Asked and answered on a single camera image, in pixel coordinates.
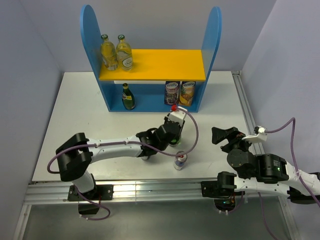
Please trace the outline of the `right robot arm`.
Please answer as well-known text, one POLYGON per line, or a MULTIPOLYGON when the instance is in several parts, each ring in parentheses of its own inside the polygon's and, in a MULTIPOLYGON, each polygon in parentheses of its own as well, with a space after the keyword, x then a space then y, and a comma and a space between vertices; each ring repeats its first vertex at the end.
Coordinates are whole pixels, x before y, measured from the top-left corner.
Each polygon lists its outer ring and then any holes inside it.
POLYGON ((235 171, 218 173, 211 187, 214 197, 222 198, 233 193, 272 193, 288 198, 295 204, 320 202, 320 174, 306 173, 295 168, 284 158, 272 154, 253 154, 252 144, 267 140, 268 130, 262 126, 254 129, 254 135, 245 135, 236 127, 221 129, 212 127, 214 145, 227 140, 221 150, 226 161, 235 171))

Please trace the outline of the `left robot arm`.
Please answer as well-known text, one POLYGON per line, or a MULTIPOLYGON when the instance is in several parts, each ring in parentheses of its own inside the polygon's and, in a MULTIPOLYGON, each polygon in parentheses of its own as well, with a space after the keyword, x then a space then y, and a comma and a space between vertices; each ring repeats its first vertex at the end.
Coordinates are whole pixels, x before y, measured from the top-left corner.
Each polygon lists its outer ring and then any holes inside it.
POLYGON ((72 182, 82 197, 91 200, 96 197, 98 188, 94 176, 87 171, 90 164, 120 157, 148 160, 173 145, 180 138, 184 124, 185 120, 174 120, 167 115, 158 128, 106 142, 89 139, 83 132, 76 133, 56 149, 60 180, 72 182))

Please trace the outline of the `green glass bottle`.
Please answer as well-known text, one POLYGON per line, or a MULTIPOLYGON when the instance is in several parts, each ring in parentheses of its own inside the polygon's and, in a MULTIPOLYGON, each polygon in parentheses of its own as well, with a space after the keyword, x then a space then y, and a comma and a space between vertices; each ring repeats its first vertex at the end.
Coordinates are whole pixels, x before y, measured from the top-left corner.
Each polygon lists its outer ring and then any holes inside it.
POLYGON ((122 84, 122 103, 126 110, 133 110, 136 105, 135 97, 129 89, 129 85, 127 83, 122 84))
POLYGON ((181 136, 177 135, 169 142, 169 145, 172 147, 175 147, 180 143, 180 141, 181 141, 181 136))

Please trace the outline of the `clear water bottle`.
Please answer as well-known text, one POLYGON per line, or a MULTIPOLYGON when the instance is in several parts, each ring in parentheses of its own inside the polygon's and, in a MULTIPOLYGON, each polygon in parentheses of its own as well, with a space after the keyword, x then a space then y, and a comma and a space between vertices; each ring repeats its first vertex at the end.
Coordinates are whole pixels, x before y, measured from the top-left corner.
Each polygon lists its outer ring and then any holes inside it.
POLYGON ((118 68, 118 60, 116 54, 116 48, 114 44, 109 41, 107 34, 101 35, 102 44, 100 45, 100 52, 105 67, 109 71, 115 71, 118 68))
POLYGON ((126 41, 123 34, 118 35, 116 46, 116 56, 120 67, 124 71, 130 71, 133 67, 133 54, 130 44, 126 41))

